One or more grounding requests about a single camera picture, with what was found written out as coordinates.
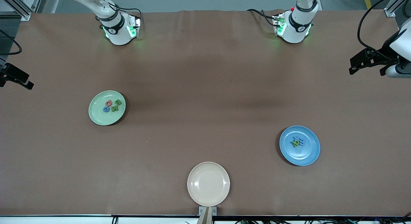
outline black cable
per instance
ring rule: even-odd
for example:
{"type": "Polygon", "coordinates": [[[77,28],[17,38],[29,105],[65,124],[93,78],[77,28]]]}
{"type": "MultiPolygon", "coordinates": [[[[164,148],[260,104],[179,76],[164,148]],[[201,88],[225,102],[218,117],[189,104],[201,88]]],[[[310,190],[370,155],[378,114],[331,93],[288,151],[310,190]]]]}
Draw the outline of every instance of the black cable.
{"type": "Polygon", "coordinates": [[[408,212],[406,215],[402,216],[401,219],[402,218],[408,218],[409,216],[411,216],[411,212],[408,212]]]}
{"type": "Polygon", "coordinates": [[[113,220],[111,220],[111,224],[117,224],[118,223],[118,217],[114,216],[113,220]]]}
{"type": "Polygon", "coordinates": [[[264,18],[266,19],[266,21],[267,21],[270,25],[275,26],[275,27],[280,27],[279,25],[275,25],[275,24],[271,23],[271,22],[268,20],[266,14],[264,13],[264,10],[261,10],[261,13],[263,14],[264,18]]]}
{"type": "Polygon", "coordinates": [[[372,5],[370,9],[368,9],[368,10],[365,12],[364,16],[363,16],[363,17],[361,18],[361,20],[360,20],[360,23],[358,24],[357,38],[358,38],[358,41],[361,43],[361,45],[363,45],[364,47],[367,47],[367,48],[369,48],[370,50],[373,50],[374,52],[378,53],[379,55],[381,55],[382,57],[384,57],[384,58],[387,59],[387,60],[393,60],[393,59],[387,57],[386,55],[380,53],[380,52],[377,51],[375,48],[370,47],[369,45],[365,44],[365,43],[361,40],[361,38],[360,38],[361,25],[363,24],[363,21],[364,21],[365,17],[371,12],[372,9],[374,9],[374,7],[376,7],[379,3],[383,2],[383,1],[385,1],[385,0],[379,0],[377,3],[375,3],[374,5],[372,5]]]}
{"type": "Polygon", "coordinates": [[[410,15],[408,15],[407,11],[405,10],[405,7],[407,6],[407,4],[408,4],[409,1],[410,1],[410,0],[405,0],[405,1],[404,1],[404,5],[402,6],[402,14],[403,14],[404,17],[406,17],[406,18],[410,18],[410,17],[411,17],[410,15]]]}
{"type": "Polygon", "coordinates": [[[362,221],[365,217],[362,217],[360,220],[355,221],[356,223],[359,223],[360,221],[362,221]]]}
{"type": "Polygon", "coordinates": [[[270,25],[275,26],[275,27],[280,27],[279,25],[275,25],[275,24],[271,23],[271,22],[268,20],[268,19],[273,19],[273,16],[279,15],[279,13],[278,13],[278,14],[275,14],[275,15],[273,15],[273,16],[267,16],[267,15],[264,13],[264,10],[261,10],[261,12],[259,12],[258,10],[255,10],[255,9],[249,9],[249,10],[247,10],[247,11],[256,12],[256,13],[258,13],[259,15],[263,16],[270,25]]]}
{"type": "Polygon", "coordinates": [[[2,30],[0,30],[0,32],[1,32],[2,34],[4,34],[7,38],[10,38],[10,39],[16,44],[16,46],[19,48],[19,50],[16,51],[16,52],[0,53],[0,55],[14,55],[14,54],[19,54],[19,53],[22,52],[22,47],[15,41],[14,38],[12,38],[10,35],[6,34],[6,32],[4,32],[4,31],[2,31],[2,30]]]}
{"type": "Polygon", "coordinates": [[[137,8],[130,8],[130,9],[122,8],[122,7],[118,6],[117,4],[111,4],[111,3],[109,3],[107,0],[103,0],[103,1],[107,2],[107,3],[109,4],[110,8],[111,8],[112,10],[114,10],[114,11],[123,11],[123,12],[125,12],[125,10],[129,10],[129,11],[130,11],[130,10],[138,10],[138,12],[140,13],[141,19],[143,19],[143,13],[141,12],[141,10],[139,10],[139,9],[137,9],[137,8]]]}
{"type": "Polygon", "coordinates": [[[258,13],[258,14],[261,15],[261,16],[265,16],[266,18],[271,18],[271,19],[273,18],[273,17],[267,16],[267,15],[265,15],[265,14],[262,14],[260,11],[255,10],[255,9],[249,9],[249,10],[247,10],[247,11],[256,12],[256,13],[258,13]]]}

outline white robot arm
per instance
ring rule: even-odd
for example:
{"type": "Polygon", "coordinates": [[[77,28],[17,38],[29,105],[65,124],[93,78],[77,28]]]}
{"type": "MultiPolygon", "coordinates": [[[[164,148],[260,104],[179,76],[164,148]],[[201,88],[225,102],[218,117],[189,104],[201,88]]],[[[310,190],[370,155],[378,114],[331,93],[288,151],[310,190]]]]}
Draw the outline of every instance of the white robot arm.
{"type": "MultiPolygon", "coordinates": [[[[380,0],[371,6],[361,19],[358,26],[358,40],[366,48],[350,59],[351,67],[349,68],[349,72],[353,75],[360,69],[383,65],[384,67],[380,69],[381,76],[411,78],[411,18],[401,26],[399,31],[388,38],[379,50],[361,41],[360,30],[364,18],[376,5],[383,1],[384,0],[380,0]]],[[[392,1],[396,3],[395,8],[397,9],[409,0],[392,1]]]]}
{"type": "Polygon", "coordinates": [[[273,18],[274,33],[286,42],[301,42],[308,35],[318,7],[317,0],[297,0],[293,10],[288,10],[273,18]]]}
{"type": "Polygon", "coordinates": [[[115,45],[125,45],[138,36],[141,20],[122,12],[111,0],[75,0],[92,10],[106,37],[115,45]]]}

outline metal bracket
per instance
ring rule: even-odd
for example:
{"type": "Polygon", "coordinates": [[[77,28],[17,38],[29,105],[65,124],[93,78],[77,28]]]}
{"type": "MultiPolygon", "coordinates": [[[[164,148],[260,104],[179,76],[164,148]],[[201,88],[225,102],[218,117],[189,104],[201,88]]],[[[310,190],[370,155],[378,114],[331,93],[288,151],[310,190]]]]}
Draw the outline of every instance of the metal bracket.
{"type": "Polygon", "coordinates": [[[22,17],[22,21],[30,20],[30,14],[33,12],[33,10],[30,7],[28,7],[22,0],[4,1],[22,17]]]}
{"type": "MultiPolygon", "coordinates": [[[[199,206],[199,207],[198,207],[198,215],[199,215],[199,216],[201,215],[201,212],[203,212],[203,209],[204,209],[204,208],[205,208],[204,206],[199,206]]],[[[212,210],[212,212],[213,212],[213,216],[217,216],[217,206],[211,207],[211,210],[212,210]]]]}
{"type": "Polygon", "coordinates": [[[384,8],[384,12],[387,17],[395,17],[395,11],[401,8],[405,0],[389,0],[387,6],[384,8]]]}
{"type": "Polygon", "coordinates": [[[384,8],[384,12],[386,13],[386,17],[395,17],[395,13],[389,13],[388,10],[386,8],[384,8]]]}

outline black wire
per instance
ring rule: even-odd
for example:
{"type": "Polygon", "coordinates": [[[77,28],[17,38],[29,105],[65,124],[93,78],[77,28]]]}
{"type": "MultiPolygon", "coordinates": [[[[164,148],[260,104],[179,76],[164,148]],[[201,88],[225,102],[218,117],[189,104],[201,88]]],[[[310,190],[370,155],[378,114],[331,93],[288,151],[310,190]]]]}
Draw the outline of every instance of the black wire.
{"type": "Polygon", "coordinates": [[[10,38],[10,39],[16,44],[16,46],[19,48],[19,50],[16,51],[16,52],[0,53],[0,55],[14,55],[14,54],[19,54],[19,53],[22,52],[22,47],[15,41],[14,38],[12,38],[10,35],[6,34],[6,32],[4,32],[4,31],[2,31],[2,30],[0,30],[0,32],[1,32],[2,34],[4,34],[4,35],[6,36],[6,38],[10,38]]]}
{"type": "Polygon", "coordinates": [[[264,10],[261,10],[261,13],[263,14],[264,18],[266,19],[266,21],[267,21],[270,25],[275,26],[275,27],[280,27],[279,25],[275,25],[275,24],[271,23],[271,22],[268,20],[266,14],[264,13],[264,10]]]}
{"type": "Polygon", "coordinates": [[[279,25],[275,25],[275,24],[271,23],[271,22],[268,20],[268,19],[273,19],[273,16],[279,15],[279,13],[278,13],[278,14],[275,14],[275,15],[273,15],[273,16],[267,16],[267,15],[264,13],[264,10],[261,10],[261,12],[259,12],[258,10],[255,10],[255,9],[249,9],[249,10],[247,10],[247,11],[256,12],[256,13],[258,13],[259,15],[263,16],[270,25],[275,26],[275,27],[280,27],[279,25]]]}
{"type": "Polygon", "coordinates": [[[410,1],[410,0],[405,0],[405,1],[404,1],[404,5],[402,6],[402,14],[403,14],[404,17],[406,17],[406,18],[411,18],[411,16],[408,15],[407,11],[405,10],[405,7],[407,6],[407,4],[408,4],[409,1],[410,1]]]}
{"type": "MultiPolygon", "coordinates": [[[[405,224],[404,218],[407,218],[408,216],[411,216],[411,212],[407,213],[405,216],[400,217],[400,218],[394,218],[394,219],[383,219],[383,218],[377,218],[377,217],[362,217],[357,221],[354,220],[348,220],[347,218],[343,218],[343,219],[328,219],[328,218],[317,218],[314,220],[305,220],[304,224],[313,224],[315,221],[320,222],[320,224],[352,224],[352,223],[359,223],[360,221],[367,219],[367,220],[376,220],[379,222],[379,224],[396,224],[396,223],[402,223],[405,224]]],[[[260,221],[262,221],[264,224],[272,224],[271,221],[274,224],[290,224],[289,222],[286,221],[286,219],[279,219],[279,218],[266,218],[266,217],[261,217],[261,219],[259,219],[260,221]]],[[[250,219],[242,219],[237,221],[235,224],[240,223],[241,221],[247,221],[249,224],[256,224],[258,223],[257,220],[250,220],[250,219]]]]}
{"type": "Polygon", "coordinates": [[[123,12],[125,12],[125,10],[138,10],[138,12],[140,13],[141,19],[143,19],[143,13],[141,12],[141,10],[139,10],[139,9],[137,9],[137,8],[130,8],[130,9],[122,8],[122,7],[118,6],[117,4],[111,4],[111,3],[109,3],[107,0],[103,0],[103,1],[107,2],[107,3],[109,4],[110,8],[111,8],[112,10],[114,10],[114,11],[123,11],[123,12]]]}
{"type": "Polygon", "coordinates": [[[267,16],[267,15],[265,15],[265,14],[262,14],[260,11],[255,10],[255,9],[249,9],[249,10],[247,10],[247,11],[256,12],[256,13],[258,13],[259,15],[264,16],[264,17],[266,17],[266,18],[271,18],[271,19],[273,18],[272,16],[270,17],[270,16],[267,16]]]}
{"type": "Polygon", "coordinates": [[[371,12],[372,9],[374,9],[374,7],[376,7],[379,3],[383,2],[383,1],[385,1],[385,0],[379,0],[377,3],[375,3],[374,5],[372,5],[370,9],[368,9],[368,10],[365,12],[364,16],[363,16],[363,17],[361,18],[361,20],[360,20],[360,23],[358,24],[357,38],[358,38],[358,41],[361,43],[361,45],[363,45],[364,47],[367,47],[367,48],[369,48],[370,50],[373,50],[374,52],[380,54],[382,57],[384,57],[384,58],[387,59],[387,60],[393,60],[393,59],[387,57],[386,55],[380,53],[380,52],[377,51],[375,48],[370,47],[369,45],[365,44],[365,43],[361,40],[361,38],[360,38],[361,25],[363,24],[363,21],[364,21],[365,17],[371,12]]]}
{"type": "Polygon", "coordinates": [[[111,220],[111,224],[117,224],[118,223],[118,217],[114,216],[113,220],[111,220]]]}

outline brown table cover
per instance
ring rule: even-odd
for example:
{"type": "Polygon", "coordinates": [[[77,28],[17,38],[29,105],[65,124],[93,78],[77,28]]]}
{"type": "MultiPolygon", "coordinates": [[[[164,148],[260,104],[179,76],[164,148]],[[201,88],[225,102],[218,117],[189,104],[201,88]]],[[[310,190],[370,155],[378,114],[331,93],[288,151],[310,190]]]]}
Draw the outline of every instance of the brown table cover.
{"type": "MultiPolygon", "coordinates": [[[[321,11],[288,44],[251,12],[148,13],[125,46],[93,14],[33,14],[8,60],[35,86],[0,89],[0,214],[197,213],[187,177],[214,161],[231,179],[219,215],[404,215],[411,81],[348,74],[363,14],[321,11]],[[105,90],[127,100],[112,126],[88,117],[105,90]],[[281,155],[292,125],[318,136],[314,164],[281,155]]],[[[397,30],[373,11],[362,36],[379,48],[397,30]]]]}

